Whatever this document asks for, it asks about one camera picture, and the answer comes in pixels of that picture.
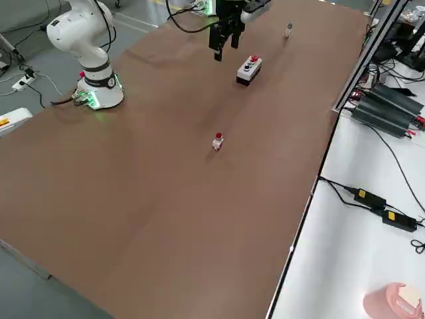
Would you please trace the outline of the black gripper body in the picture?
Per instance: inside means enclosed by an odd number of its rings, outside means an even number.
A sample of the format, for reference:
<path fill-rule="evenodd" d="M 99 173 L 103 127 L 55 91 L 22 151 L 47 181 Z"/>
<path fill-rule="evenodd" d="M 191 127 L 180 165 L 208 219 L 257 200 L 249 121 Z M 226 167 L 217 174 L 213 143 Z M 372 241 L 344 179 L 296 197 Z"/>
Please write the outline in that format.
<path fill-rule="evenodd" d="M 215 12 L 218 17 L 218 26 L 224 27 L 238 23 L 245 5 L 245 1 L 216 0 Z"/>

